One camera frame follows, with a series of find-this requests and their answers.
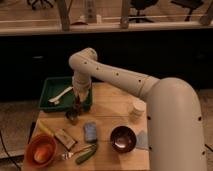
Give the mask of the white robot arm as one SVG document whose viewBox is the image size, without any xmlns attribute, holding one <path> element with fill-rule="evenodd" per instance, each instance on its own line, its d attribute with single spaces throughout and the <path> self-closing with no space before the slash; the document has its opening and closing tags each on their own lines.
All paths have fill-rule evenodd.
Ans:
<svg viewBox="0 0 213 171">
<path fill-rule="evenodd" d="M 146 103 L 151 171 L 207 171 L 201 105 L 189 83 L 99 63 L 92 48 L 71 55 L 69 65 L 77 93 L 95 77 Z"/>
</svg>

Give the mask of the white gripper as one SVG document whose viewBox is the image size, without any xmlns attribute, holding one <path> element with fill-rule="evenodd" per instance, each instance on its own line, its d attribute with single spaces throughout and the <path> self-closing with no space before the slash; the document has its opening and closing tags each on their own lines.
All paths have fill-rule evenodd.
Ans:
<svg viewBox="0 0 213 171">
<path fill-rule="evenodd" d="M 88 89 L 78 90 L 77 88 L 73 88 L 75 97 L 79 98 L 81 102 L 84 102 L 89 94 Z"/>
</svg>

